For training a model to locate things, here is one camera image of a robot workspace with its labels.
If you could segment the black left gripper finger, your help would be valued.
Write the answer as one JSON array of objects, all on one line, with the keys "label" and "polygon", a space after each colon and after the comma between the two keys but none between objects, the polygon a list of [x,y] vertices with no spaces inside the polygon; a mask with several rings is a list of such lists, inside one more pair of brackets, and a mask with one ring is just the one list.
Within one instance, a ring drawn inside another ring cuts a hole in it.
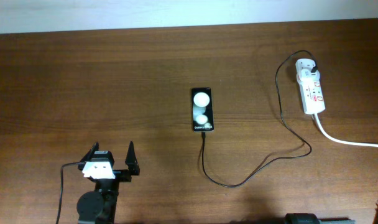
[{"label": "black left gripper finger", "polygon": [[95,142],[91,149],[83,156],[83,158],[80,160],[81,163],[88,162],[93,157],[93,154],[99,150],[99,143]]},{"label": "black left gripper finger", "polygon": [[125,163],[131,175],[140,175],[140,167],[134,150],[134,143],[129,143]]}]

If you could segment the black smartphone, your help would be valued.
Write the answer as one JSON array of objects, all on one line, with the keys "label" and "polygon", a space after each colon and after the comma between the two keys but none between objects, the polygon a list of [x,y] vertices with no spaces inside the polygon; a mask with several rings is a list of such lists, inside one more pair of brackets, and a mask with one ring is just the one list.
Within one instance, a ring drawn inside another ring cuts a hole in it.
[{"label": "black smartphone", "polygon": [[211,88],[191,89],[192,128],[194,132],[214,130]]}]

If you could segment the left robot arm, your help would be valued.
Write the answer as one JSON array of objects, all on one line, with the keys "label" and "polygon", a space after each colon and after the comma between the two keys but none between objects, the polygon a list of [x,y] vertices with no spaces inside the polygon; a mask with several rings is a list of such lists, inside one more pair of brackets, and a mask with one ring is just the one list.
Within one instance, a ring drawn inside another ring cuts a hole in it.
[{"label": "left robot arm", "polygon": [[79,224],[114,223],[119,184],[130,182],[133,176],[140,174],[133,142],[129,143],[125,164],[127,169],[113,169],[112,152],[99,150],[98,142],[83,156],[78,169],[85,178],[95,183],[95,187],[83,194],[77,202]]}]

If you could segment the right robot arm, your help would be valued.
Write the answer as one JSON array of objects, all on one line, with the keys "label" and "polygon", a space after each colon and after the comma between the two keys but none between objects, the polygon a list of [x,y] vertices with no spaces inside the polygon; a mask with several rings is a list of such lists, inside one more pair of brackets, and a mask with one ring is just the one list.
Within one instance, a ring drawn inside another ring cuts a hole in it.
[{"label": "right robot arm", "polygon": [[[378,201],[373,224],[378,224]],[[324,218],[319,219],[313,213],[288,213],[283,224],[356,224],[357,221],[348,218]]]}]

